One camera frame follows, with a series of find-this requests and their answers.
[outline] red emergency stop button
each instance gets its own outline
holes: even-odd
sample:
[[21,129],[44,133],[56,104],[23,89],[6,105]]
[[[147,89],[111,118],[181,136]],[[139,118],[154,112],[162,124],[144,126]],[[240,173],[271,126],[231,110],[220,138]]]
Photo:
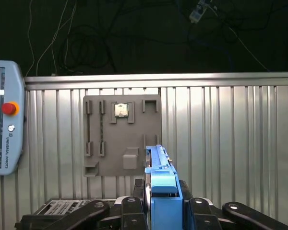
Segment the red emergency stop button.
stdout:
[[13,115],[16,112],[16,106],[12,103],[4,103],[1,110],[5,115]]

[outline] wall-mounted holder plate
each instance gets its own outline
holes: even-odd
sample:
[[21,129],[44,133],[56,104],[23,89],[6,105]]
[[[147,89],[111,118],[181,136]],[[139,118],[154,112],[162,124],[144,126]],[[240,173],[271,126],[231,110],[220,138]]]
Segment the wall-mounted holder plate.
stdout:
[[22,152],[24,81],[16,63],[0,61],[0,175],[12,173]]
[[85,96],[84,175],[143,175],[161,131],[160,95]]

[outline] white cable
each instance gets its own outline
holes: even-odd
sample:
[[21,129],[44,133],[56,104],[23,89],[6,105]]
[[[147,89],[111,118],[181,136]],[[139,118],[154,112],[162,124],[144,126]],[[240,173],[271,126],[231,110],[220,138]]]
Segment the white cable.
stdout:
[[56,69],[56,72],[57,72],[57,67],[56,67],[56,64],[55,64],[55,59],[54,59],[54,53],[53,53],[53,47],[52,47],[52,45],[53,45],[53,43],[55,42],[55,40],[57,39],[57,35],[58,35],[59,30],[67,23],[67,21],[69,21],[69,20],[71,19],[71,18],[70,18],[69,20],[67,20],[67,21],[64,23],[64,25],[61,26],[61,22],[62,22],[62,19],[63,19],[63,15],[64,15],[64,13],[65,13],[67,4],[68,4],[68,0],[66,0],[66,3],[65,3],[63,12],[62,12],[62,14],[61,14],[61,18],[60,18],[60,22],[59,22],[59,25],[58,25],[58,29],[57,29],[57,31],[55,32],[55,34],[54,34],[54,36],[53,36],[53,38],[52,38],[52,42],[51,42],[50,45],[46,48],[46,50],[43,52],[43,54],[40,56],[40,58],[39,58],[39,60],[38,60],[38,62],[37,62],[37,64],[36,64],[36,76],[38,76],[38,65],[39,65],[39,62],[40,62],[40,60],[42,59],[42,57],[45,55],[45,53],[47,52],[47,50],[48,50],[50,47],[51,47],[51,51],[52,51],[52,57],[53,57],[53,61],[54,61],[54,66],[55,66],[55,69]]
[[31,0],[30,3],[29,3],[30,22],[29,22],[29,27],[28,27],[28,31],[27,31],[27,37],[28,37],[28,41],[29,41],[29,46],[30,46],[33,62],[32,62],[32,65],[30,66],[30,68],[28,69],[27,73],[25,74],[26,77],[28,76],[30,70],[32,69],[32,67],[35,64],[34,51],[33,51],[32,43],[31,43],[31,39],[30,39],[30,29],[31,29],[31,25],[32,25],[32,9],[31,9],[32,2],[33,2],[33,0]]
[[[216,13],[216,11],[211,7],[209,6],[209,9],[218,17],[218,14]],[[244,48],[252,55],[252,57],[267,71],[269,71],[269,69],[264,66],[263,63],[261,63],[257,57],[255,57],[255,55],[246,47],[246,45],[244,44],[244,42],[239,38],[239,36],[236,34],[236,32],[230,27],[228,26],[228,28],[234,33],[234,35],[238,38],[238,40],[241,42],[241,44],[244,46]]]
[[66,52],[65,52],[65,57],[64,57],[64,65],[66,66],[66,58],[67,58],[67,53],[68,53],[68,35],[72,29],[72,21],[73,21],[73,17],[75,15],[75,12],[76,12],[76,9],[77,9],[77,0],[75,1],[75,6],[73,7],[73,10],[72,10],[72,16],[71,16],[71,23],[69,25],[69,29],[68,29],[68,33],[67,33],[67,42],[66,42]]

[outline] dark background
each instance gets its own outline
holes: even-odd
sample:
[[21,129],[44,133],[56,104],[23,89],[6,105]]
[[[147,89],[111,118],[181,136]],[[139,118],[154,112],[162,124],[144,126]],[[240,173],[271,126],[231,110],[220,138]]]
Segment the dark background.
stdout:
[[[35,64],[29,76],[36,76],[37,60],[52,41],[65,2],[32,1],[29,34]],[[219,18],[208,10],[190,29],[187,18],[197,2],[78,0],[66,65],[64,42],[70,21],[53,45],[57,74],[266,71],[228,24],[269,71],[288,71],[288,0],[213,0]],[[0,0],[0,59],[17,62],[23,75],[33,61],[27,38],[29,3]],[[75,0],[69,0],[62,23],[71,17],[74,5]],[[38,75],[52,73],[55,67],[50,48],[39,63]]]

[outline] aluminum rail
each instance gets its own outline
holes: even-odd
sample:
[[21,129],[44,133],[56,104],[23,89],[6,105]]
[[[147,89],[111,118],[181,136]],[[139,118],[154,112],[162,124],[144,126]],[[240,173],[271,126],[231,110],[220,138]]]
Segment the aluminum rail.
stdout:
[[26,77],[28,90],[288,85],[288,72]]

